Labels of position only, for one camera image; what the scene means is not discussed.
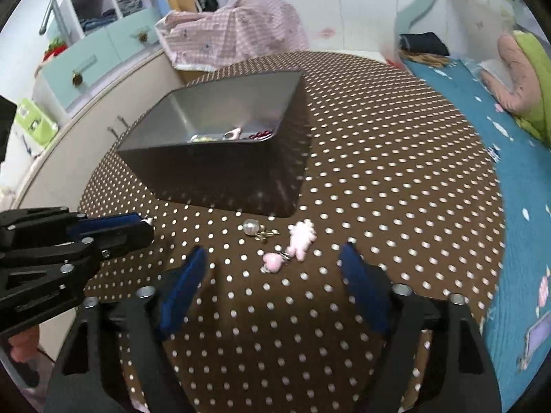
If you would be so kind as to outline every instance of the pink blanket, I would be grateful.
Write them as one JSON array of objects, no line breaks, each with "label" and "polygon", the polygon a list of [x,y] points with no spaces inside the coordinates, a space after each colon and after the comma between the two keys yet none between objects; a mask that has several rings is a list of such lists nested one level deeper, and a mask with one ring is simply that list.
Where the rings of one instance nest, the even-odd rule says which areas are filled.
[{"label": "pink blanket", "polygon": [[214,71],[308,48],[297,12],[281,0],[229,0],[216,12],[172,11],[155,28],[177,70]]}]

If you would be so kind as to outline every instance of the round table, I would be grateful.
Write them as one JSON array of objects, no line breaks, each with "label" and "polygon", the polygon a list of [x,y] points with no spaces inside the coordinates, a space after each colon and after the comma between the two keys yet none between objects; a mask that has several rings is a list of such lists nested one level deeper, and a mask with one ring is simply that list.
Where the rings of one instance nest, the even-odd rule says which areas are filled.
[{"label": "round table", "polygon": [[[464,294],[478,321],[497,288],[505,226],[492,161],[464,116],[424,82],[373,60],[321,52],[257,57],[199,81],[296,68],[305,74],[312,143],[290,218],[158,200],[116,145],[80,205],[93,217],[156,218],[150,247],[102,263],[89,282],[86,295],[105,302],[161,278],[192,246],[208,250],[209,274],[181,333],[165,344],[202,413],[351,411],[383,342],[343,284],[338,254],[346,241],[420,295]],[[243,234],[247,218],[282,235],[261,244]],[[263,253],[284,249],[288,225],[303,219],[318,235],[305,261],[261,273]],[[140,399],[127,346],[121,337],[123,368]],[[425,335],[405,406],[429,347]]]}]

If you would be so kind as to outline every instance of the blue bed sheet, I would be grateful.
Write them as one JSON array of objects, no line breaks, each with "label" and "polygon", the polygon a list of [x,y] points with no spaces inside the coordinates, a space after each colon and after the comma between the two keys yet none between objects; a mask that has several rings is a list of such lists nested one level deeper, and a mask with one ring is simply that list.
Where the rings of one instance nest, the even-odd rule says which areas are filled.
[{"label": "blue bed sheet", "polygon": [[506,248],[483,335],[498,377],[503,411],[507,411],[551,348],[548,337],[520,370],[526,333],[551,305],[539,307],[547,297],[551,268],[551,152],[520,129],[461,62],[454,60],[442,69],[410,61],[406,65],[453,103],[485,146],[495,148],[500,156],[495,168],[505,210]]}]

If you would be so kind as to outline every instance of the polka dot fabric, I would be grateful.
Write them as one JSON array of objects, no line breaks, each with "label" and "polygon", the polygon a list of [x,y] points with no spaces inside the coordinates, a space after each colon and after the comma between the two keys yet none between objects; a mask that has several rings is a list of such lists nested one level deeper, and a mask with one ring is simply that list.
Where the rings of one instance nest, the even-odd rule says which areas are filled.
[{"label": "polka dot fabric", "polygon": [[[87,295],[121,299],[179,265],[193,245],[208,250],[209,274],[182,332],[165,344],[203,413],[351,411],[383,343],[342,281],[346,241],[420,295],[464,294],[476,320],[497,288],[505,226],[491,159],[463,115],[425,83],[368,59],[314,52],[258,57],[201,80],[296,68],[305,73],[312,145],[291,218],[160,201],[115,149],[82,198],[90,216],[156,218],[154,243],[104,262]],[[241,224],[251,217],[282,235],[267,244],[247,237]],[[306,260],[261,273],[262,255],[287,246],[288,225],[303,219],[318,234]],[[139,397],[124,342],[121,361]],[[416,362],[429,347],[424,338]],[[422,372],[412,374],[413,393]]]}]

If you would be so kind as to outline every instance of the screw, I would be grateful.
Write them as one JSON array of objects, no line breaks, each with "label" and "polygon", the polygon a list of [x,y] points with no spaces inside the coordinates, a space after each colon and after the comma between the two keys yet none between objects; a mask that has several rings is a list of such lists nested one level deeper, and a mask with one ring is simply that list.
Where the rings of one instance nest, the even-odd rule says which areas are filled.
[{"label": "screw", "polygon": [[450,294],[448,298],[454,305],[460,306],[465,304],[465,297],[461,294]]},{"label": "screw", "polygon": [[61,266],[61,273],[65,274],[65,273],[71,273],[72,271],[74,270],[74,265],[69,263],[69,264],[63,264]]},{"label": "screw", "polygon": [[98,297],[86,297],[82,303],[82,305],[89,309],[90,307],[95,307],[100,302]]},{"label": "screw", "polygon": [[153,295],[155,295],[155,287],[153,287],[153,286],[140,287],[140,288],[136,291],[136,295],[137,295],[139,298],[149,298],[149,297],[152,297]]},{"label": "screw", "polygon": [[406,284],[394,284],[392,286],[392,291],[396,295],[403,295],[405,297],[411,295],[413,293],[413,289]]}]

